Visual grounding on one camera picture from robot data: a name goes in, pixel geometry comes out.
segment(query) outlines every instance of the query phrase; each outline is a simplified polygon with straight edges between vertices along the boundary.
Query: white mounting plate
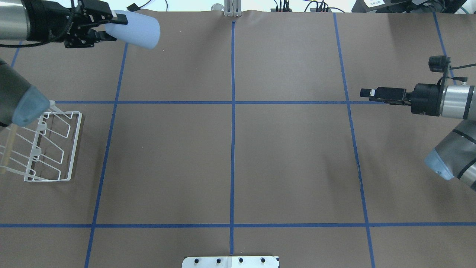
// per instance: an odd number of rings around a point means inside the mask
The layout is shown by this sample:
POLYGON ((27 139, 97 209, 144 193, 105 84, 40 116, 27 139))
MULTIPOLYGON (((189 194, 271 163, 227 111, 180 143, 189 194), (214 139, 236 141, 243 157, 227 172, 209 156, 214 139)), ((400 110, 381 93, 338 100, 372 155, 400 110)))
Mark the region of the white mounting plate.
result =
POLYGON ((279 268, 279 257, 188 257, 183 260, 182 268, 279 268))

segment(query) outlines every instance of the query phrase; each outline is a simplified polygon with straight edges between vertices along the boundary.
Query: metal bracket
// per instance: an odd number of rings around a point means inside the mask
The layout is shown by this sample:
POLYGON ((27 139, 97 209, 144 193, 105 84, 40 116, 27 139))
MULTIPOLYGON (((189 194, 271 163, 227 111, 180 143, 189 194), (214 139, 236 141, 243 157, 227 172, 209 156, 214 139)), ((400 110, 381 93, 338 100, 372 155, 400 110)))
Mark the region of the metal bracket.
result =
POLYGON ((276 256, 188 257, 182 268, 279 268, 276 256))
POLYGON ((241 17, 241 0, 225 0, 225 17, 241 17))

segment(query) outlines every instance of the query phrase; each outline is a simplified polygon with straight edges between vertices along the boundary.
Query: blue tape line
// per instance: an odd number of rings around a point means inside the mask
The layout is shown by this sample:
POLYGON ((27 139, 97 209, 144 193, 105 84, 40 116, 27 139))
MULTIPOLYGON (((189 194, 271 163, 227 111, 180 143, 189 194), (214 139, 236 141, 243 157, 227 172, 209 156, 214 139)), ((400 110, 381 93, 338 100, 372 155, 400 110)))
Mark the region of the blue tape line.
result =
POLYGON ((365 223, 236 223, 235 228, 365 227, 365 223))
POLYGON ((114 104, 114 101, 55 101, 57 104, 114 104))
POLYGON ((118 101, 119 104, 232 104, 230 101, 118 101))
POLYGON ((17 50, 15 51, 15 55, 13 55, 13 59, 11 60, 11 64, 10 64, 12 68, 15 67, 15 62, 17 62, 18 53, 20 53, 20 48, 17 48, 17 50))
POLYGON ((96 224, 96 228, 229 228, 228 223, 216 224, 96 224))
POLYGON ((86 252, 86 260, 84 262, 84 268, 87 268, 89 266, 89 258, 91 256, 92 241, 94 239, 94 229, 95 229, 96 221, 98 219, 99 203, 101 201, 102 185, 104 183, 104 175, 106 174, 106 166, 107 166, 107 163, 108 163, 108 156, 109 156, 109 148, 110 148, 110 145, 111 145, 112 131, 114 129, 114 121, 116 119, 116 111, 117 111, 119 94, 120 94, 120 86, 121 86, 121 83, 122 83, 122 74, 124 72, 124 65, 126 63, 127 47, 128 47, 128 44, 126 43, 126 45, 124 46, 124 53, 122 55, 122 63, 121 63, 121 67, 120 67, 118 86, 117 86, 117 90, 116 90, 116 98, 115 98, 114 108, 112 109, 112 116, 111 116, 111 123, 110 123, 110 126, 109 126, 108 141, 106 143, 106 152, 104 153, 104 161, 102 163, 101 178, 99 180, 98 195, 96 196, 96 205, 94 207, 94 215, 93 215, 93 219, 92 219, 91 233, 89 235, 88 251, 86 252))
MULTIPOLYGON (((233 104, 233 101, 56 101, 59 104, 233 104)), ((385 104, 370 101, 235 101, 235 104, 385 104)))
POLYGON ((237 101, 236 104, 346 104, 345 101, 237 101))
POLYGON ((343 60, 343 57, 342 57, 342 49, 341 49, 341 46, 340 46, 339 27, 337 25, 336 14, 333 13, 333 16, 334 16, 334 27, 335 27, 335 30, 336 30, 337 50, 339 51, 340 70, 342 72, 342 81, 344 82, 344 92, 346 94, 347 114, 349 116, 350 132, 352 134, 352 144, 354 146, 354 157, 356 159, 358 179, 359 179, 359 183, 360 183, 360 199, 362 201, 362 209, 364 211, 364 220, 365 220, 365 224, 366 224, 368 251, 369 251, 369 254, 370 254, 370 264, 371 264, 372 268, 375 268, 374 250, 373 250, 373 246, 372 246, 372 236, 370 234, 370 228, 368 226, 367 204, 366 204, 366 201, 365 201, 364 183, 362 182, 362 172, 360 170, 360 161, 359 161, 359 158, 358 158, 357 142, 356 142, 355 131, 354 131, 354 122, 352 120, 352 111, 350 109, 349 92, 348 92, 348 89, 347 89, 346 71, 344 69, 344 60, 343 60))
MULTIPOLYGON (((440 24, 438 23, 438 18, 436 17, 436 13, 433 12, 433 19, 435 20, 435 26, 436 26, 436 31, 438 32, 438 38, 440 39, 440 45, 441 49, 443 50, 443 54, 447 56, 446 54, 446 49, 445 49, 445 44, 443 43, 443 37, 441 36, 441 31, 440 31, 440 24)), ((449 73, 451 74, 451 77, 454 77, 455 75, 453 74, 453 70, 449 70, 449 73)))
POLYGON ((476 226, 476 222, 394 222, 369 223, 370 227, 476 226))
MULTIPOLYGON (((380 223, 234 223, 234 228, 346 228, 346 227, 445 227, 475 226, 476 222, 380 222, 380 223)), ((4 223, 0 228, 91 228, 92 224, 4 223)), ((95 224, 95 228, 230 228, 228 223, 198 224, 95 224)))
POLYGON ((231 23, 231 158, 230 158, 230 255, 234 252, 235 224, 235 21, 231 23))
POLYGON ((91 224, 63 224, 63 223, 5 223, 0 228, 91 228, 91 224))

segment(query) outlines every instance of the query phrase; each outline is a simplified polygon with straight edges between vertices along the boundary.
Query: wire rack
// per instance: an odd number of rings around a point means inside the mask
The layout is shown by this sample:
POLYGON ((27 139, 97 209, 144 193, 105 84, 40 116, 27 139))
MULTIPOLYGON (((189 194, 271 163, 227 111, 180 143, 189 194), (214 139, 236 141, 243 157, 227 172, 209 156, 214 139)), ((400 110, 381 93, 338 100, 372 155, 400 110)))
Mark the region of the wire rack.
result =
POLYGON ((26 182, 69 181, 73 174, 82 113, 48 112, 27 127, 11 125, 0 135, 0 175, 22 175, 26 182))

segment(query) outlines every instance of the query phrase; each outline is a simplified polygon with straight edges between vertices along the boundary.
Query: white wall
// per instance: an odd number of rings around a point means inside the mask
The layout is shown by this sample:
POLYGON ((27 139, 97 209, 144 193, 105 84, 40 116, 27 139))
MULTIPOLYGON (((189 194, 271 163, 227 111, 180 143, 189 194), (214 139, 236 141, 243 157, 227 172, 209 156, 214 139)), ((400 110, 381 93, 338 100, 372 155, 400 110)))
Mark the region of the white wall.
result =
MULTIPOLYGON (((61 3, 65 7, 71 6, 70 0, 56 0, 56 2, 61 3)), ((145 4, 147 0, 106 0, 106 2, 109 3, 109 6, 112 9, 126 10, 126 7, 134 2, 138 6, 141 6, 145 4)), ((169 11, 206 11, 210 10, 211 6, 215 3, 223 4, 223 0, 168 0, 168 2, 169 11)), ((351 12, 355 0, 326 0, 326 3, 330 7, 336 7, 345 12, 351 12)), ((241 10, 269 11, 271 8, 276 6, 273 0, 242 0, 241 4, 241 10)), ((290 0, 289 3, 294 12, 303 12, 307 4, 308 2, 302 0, 290 0)), ((473 13, 476 11, 476 0, 468 0, 463 7, 466 8, 468 12, 473 13)), ((144 8, 155 11, 165 11, 165 0, 152 0, 151 3, 144 8)))

